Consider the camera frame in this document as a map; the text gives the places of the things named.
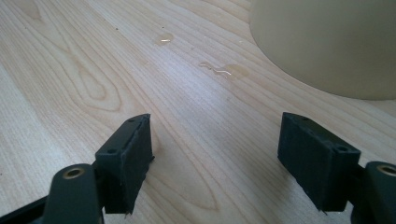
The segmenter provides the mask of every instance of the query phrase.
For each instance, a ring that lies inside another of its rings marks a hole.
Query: light wood grain surface
[[[288,76],[256,46],[249,8],[1,0],[0,216],[48,194],[57,171],[93,162],[124,120],[150,113],[156,160],[133,215],[106,223],[348,223],[350,204],[318,212],[277,160],[281,114],[341,136],[361,165],[395,163],[396,102]]]

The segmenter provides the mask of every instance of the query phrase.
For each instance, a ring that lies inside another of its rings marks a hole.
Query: water spill
[[[216,68],[208,62],[202,62],[199,66],[206,67],[209,70],[212,70],[215,75],[222,76],[230,80],[241,79],[242,77],[248,76],[248,70],[238,64],[227,64],[224,67]]]
[[[170,33],[165,33],[163,35],[159,35],[156,39],[155,39],[155,44],[158,46],[163,46],[165,44],[170,43],[172,40],[174,39],[174,36]]]

